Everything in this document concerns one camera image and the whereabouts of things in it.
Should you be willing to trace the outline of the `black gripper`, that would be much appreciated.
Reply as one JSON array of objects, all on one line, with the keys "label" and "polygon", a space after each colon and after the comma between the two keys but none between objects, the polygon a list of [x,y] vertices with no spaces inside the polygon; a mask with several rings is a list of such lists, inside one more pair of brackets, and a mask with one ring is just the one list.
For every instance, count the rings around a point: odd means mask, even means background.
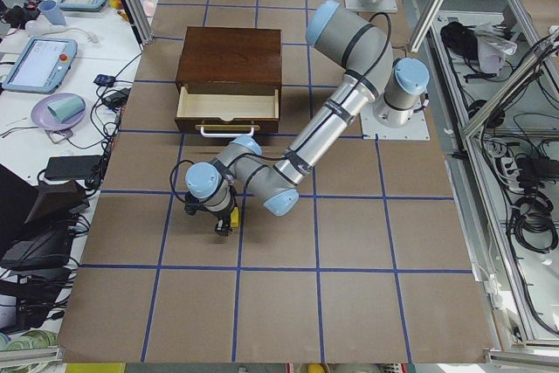
[{"label": "black gripper", "polygon": [[205,208],[217,219],[214,232],[221,237],[228,237],[231,234],[231,212],[238,207],[237,193],[227,191],[215,194],[205,204]]}]

